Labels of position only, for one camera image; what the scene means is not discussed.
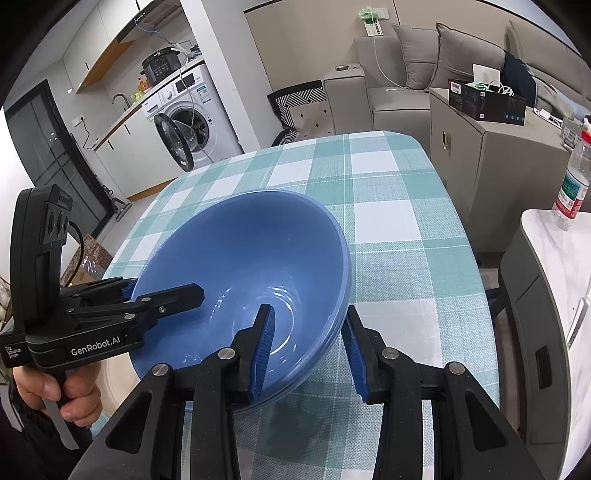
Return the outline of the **person's left hand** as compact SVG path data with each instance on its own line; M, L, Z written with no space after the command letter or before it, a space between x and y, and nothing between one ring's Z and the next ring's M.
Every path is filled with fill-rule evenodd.
M67 402L60 407L60 415L66 422L78 427L91 426L102 413L101 392L96 385L101 370L100 363L78 368L63 385L51 375L30 366L16 367L12 371L20 397L33 410L48 414L44 401Z

